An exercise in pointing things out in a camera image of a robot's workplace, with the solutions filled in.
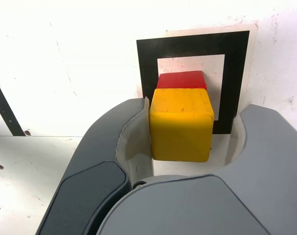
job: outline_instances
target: gray plastic housing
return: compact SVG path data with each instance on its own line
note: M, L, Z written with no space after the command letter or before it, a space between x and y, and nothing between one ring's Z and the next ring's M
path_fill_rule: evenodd
M116 159L116 148L124 126L144 106L145 99L127 100L89 128L61 179L37 235L96 233L111 207L132 188L127 172ZM145 138L150 142L149 133ZM150 145L143 145L138 147L149 153Z

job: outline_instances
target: white surface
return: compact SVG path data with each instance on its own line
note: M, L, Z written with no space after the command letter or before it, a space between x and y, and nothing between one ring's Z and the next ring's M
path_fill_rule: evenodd
M0 137L0 235L35 234L80 140Z
M297 129L297 0L0 2L0 87L23 130L83 136L137 97L136 39L248 24L258 33L245 98Z
M218 120L224 59L225 55L158 59L158 74L203 71L208 96L215 114L215 120Z

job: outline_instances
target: black square frame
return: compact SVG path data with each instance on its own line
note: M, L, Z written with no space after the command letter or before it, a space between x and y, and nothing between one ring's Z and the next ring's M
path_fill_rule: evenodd
M241 92L250 31L137 40L143 96L150 102L158 83L158 59L225 55L219 117L213 134L230 134Z

